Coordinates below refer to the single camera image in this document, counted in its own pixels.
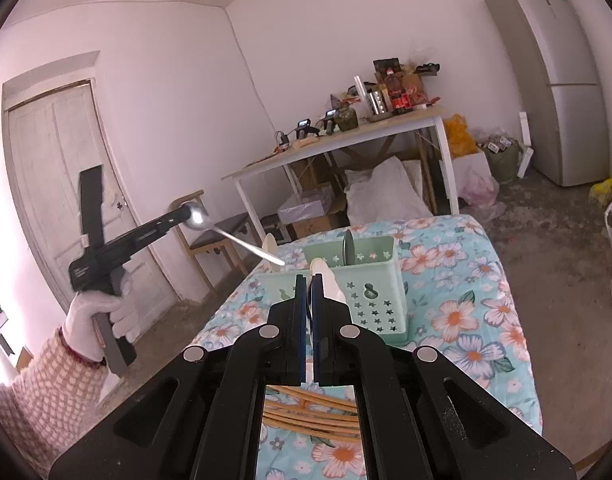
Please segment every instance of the white wall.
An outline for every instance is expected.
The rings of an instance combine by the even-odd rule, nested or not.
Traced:
[[[0,33],[0,301],[37,352],[64,318],[20,228],[1,140],[2,83],[47,62],[99,50],[97,105],[138,222],[196,189],[217,219],[244,210],[220,179],[274,146],[273,129],[223,9],[184,3],[99,2],[54,10]],[[250,183],[259,212],[288,195],[283,173]],[[183,298],[206,288],[171,232],[153,245]],[[222,256],[206,255],[213,279]]]
[[[612,12],[604,0],[571,2],[595,53],[612,133]],[[277,129],[323,113],[354,75],[374,80],[373,59],[428,49],[442,65],[425,80],[430,95],[470,126],[519,134],[515,76],[483,0],[235,0],[227,12]]]

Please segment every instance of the white table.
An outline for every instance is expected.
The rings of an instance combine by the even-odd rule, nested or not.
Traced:
[[[446,138],[446,131],[444,129],[444,122],[442,121],[442,115],[446,113],[446,109],[441,106],[433,106],[426,110],[416,110],[414,112],[407,113],[401,116],[394,116],[390,119],[380,121],[378,123],[363,124],[355,130],[350,132],[338,132],[331,136],[321,136],[317,142],[309,144],[298,149],[290,149],[283,153],[266,158],[251,164],[242,170],[235,173],[231,173],[222,178],[222,180],[232,179],[235,182],[237,191],[239,191],[241,199],[246,206],[246,210],[250,215],[250,219],[255,226],[255,229],[259,233],[259,236],[263,239],[266,236],[261,222],[255,209],[250,202],[250,199],[246,195],[244,188],[241,185],[241,181],[246,177],[253,176],[254,174],[263,173],[268,170],[274,170],[275,168],[282,167],[286,172],[286,176],[291,183],[292,189],[295,193],[299,193],[299,183],[295,179],[295,176],[289,166],[292,162],[298,160],[304,160],[316,155],[327,154],[333,150],[359,144],[360,142],[366,142],[367,140],[381,139],[382,137],[388,137],[395,134],[402,134],[405,132],[411,132],[414,130],[420,130],[422,128],[430,128],[432,131],[433,144],[437,146],[442,155],[444,162],[444,170],[442,171],[442,177],[444,180],[444,187],[446,189],[446,196],[448,197],[451,214],[459,214],[459,206],[457,204],[457,188],[455,186],[455,177],[452,171],[452,161],[450,151],[448,149],[448,139]]]

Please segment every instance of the silver refrigerator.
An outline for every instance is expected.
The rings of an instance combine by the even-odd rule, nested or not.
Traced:
[[[484,0],[528,114],[535,168],[560,186],[609,172],[606,108],[595,59],[569,0]]]

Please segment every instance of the soda bottle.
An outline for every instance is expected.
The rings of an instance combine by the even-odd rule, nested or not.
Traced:
[[[408,94],[406,94],[404,85],[401,83],[401,79],[395,75],[393,69],[386,69],[384,84],[388,89],[388,97],[390,97],[393,113],[405,114],[410,109],[410,101],[408,100]]]

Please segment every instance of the wooden chopstick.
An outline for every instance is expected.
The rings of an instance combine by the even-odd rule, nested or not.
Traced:
[[[331,420],[358,420],[357,415],[339,415],[339,413],[327,413],[317,412],[316,410],[309,410],[307,408],[301,408],[293,404],[283,404],[281,402],[275,402],[274,400],[265,400],[264,409],[269,406],[270,408],[277,408],[280,410],[287,410],[290,412],[304,413],[306,415],[317,415],[318,418],[329,418]]]
[[[298,420],[301,422],[316,422],[318,424],[331,426],[333,428],[352,428],[359,431],[359,418],[355,418],[355,420],[331,420],[329,418],[319,418],[317,416],[305,416],[299,415],[298,413],[283,412],[276,410],[275,408],[264,408],[264,414],[267,416],[273,416],[274,418],[290,418],[292,420]]]
[[[320,404],[321,406],[329,406],[331,408],[337,408],[338,410],[345,410],[346,412],[357,413],[357,406],[354,402],[349,400],[337,399],[336,397],[329,397],[322,394],[316,394],[314,392],[306,392],[301,388],[295,388],[292,386],[271,386],[273,389],[283,394],[290,395],[292,397],[299,397],[313,404]]]
[[[267,418],[264,416],[262,421],[267,426],[271,426],[272,428],[280,428],[281,430],[289,430],[294,431],[295,433],[301,433],[308,436],[318,436],[320,438],[331,438],[333,440],[337,440],[340,442],[359,442],[361,443],[362,439],[360,437],[353,437],[347,435],[336,435],[332,433],[327,433],[325,431],[317,431],[311,430],[310,428],[302,428],[300,426],[296,426],[294,424],[286,424],[284,422],[280,422],[279,420],[274,420],[272,418]]]
[[[329,431],[331,433],[342,433],[350,435],[359,434],[359,426],[355,428],[340,428],[339,426],[327,426],[326,424],[320,424],[318,421],[306,421],[306,420],[294,420],[285,416],[277,415],[275,413],[264,412],[264,415],[269,420],[276,420],[277,422],[283,422],[285,424],[294,424],[300,428],[309,428],[311,430],[318,431]]]

